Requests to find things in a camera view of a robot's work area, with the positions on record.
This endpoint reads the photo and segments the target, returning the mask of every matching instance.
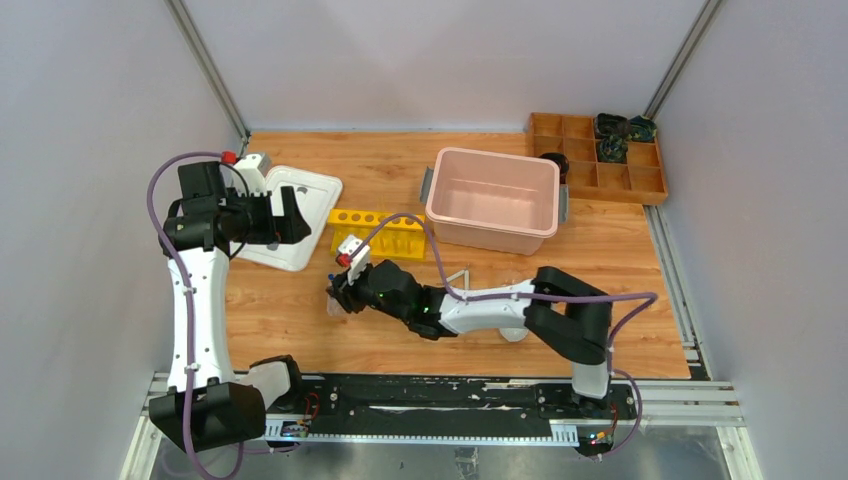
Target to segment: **yellow test tube rack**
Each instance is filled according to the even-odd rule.
[[[339,244],[348,235],[355,235],[364,240],[374,227],[390,215],[392,214],[386,212],[334,208],[327,219],[327,224],[335,229],[330,253],[335,256]],[[424,221],[424,215],[416,215],[416,217]],[[427,234],[417,222],[409,218],[397,218],[383,227],[371,240],[369,246],[371,255],[375,257],[424,260],[427,253]]]

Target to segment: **black cable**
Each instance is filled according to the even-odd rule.
[[[238,175],[238,177],[241,179],[242,185],[244,185],[245,194],[250,195],[250,187],[247,185],[247,180],[244,179],[244,175],[242,175],[241,172],[239,172],[236,167],[230,165],[229,163],[221,162],[220,164],[221,164],[222,167],[227,167],[230,170],[232,170],[236,175]],[[230,260],[236,258],[238,256],[238,254],[241,253],[241,251],[244,249],[244,246],[246,244],[247,244],[247,242],[241,242],[241,245],[238,246],[236,251],[233,252],[231,255],[227,255],[227,258],[229,258]]]

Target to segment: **white tray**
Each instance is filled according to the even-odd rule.
[[[265,177],[265,187],[272,192],[271,210],[274,215],[283,214],[280,187],[292,186],[297,197],[300,214],[312,234],[295,245],[245,245],[239,258],[268,265],[290,272],[303,270],[312,258],[312,252],[327,224],[330,210],[336,206],[342,193],[342,181],[336,177],[298,170],[291,167],[274,167]],[[233,242],[230,248],[238,248]]]

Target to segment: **gray floor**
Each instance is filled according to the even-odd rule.
[[[618,435],[623,438],[626,427]],[[262,446],[254,442],[255,447]],[[203,459],[218,456],[214,451]],[[209,467],[229,473],[230,450]],[[162,462],[176,474],[167,474]],[[151,480],[199,478],[185,455],[164,443]],[[714,428],[655,427],[600,464],[580,460],[573,449],[554,447],[455,447],[444,445],[305,445],[295,452],[251,455],[239,479],[501,480],[501,479],[686,479],[729,480]]]

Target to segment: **wooden compartment box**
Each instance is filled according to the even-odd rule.
[[[568,158],[573,198],[659,205],[668,196],[658,139],[628,142],[627,162],[598,161],[593,117],[533,113],[527,124],[527,155],[559,152]]]

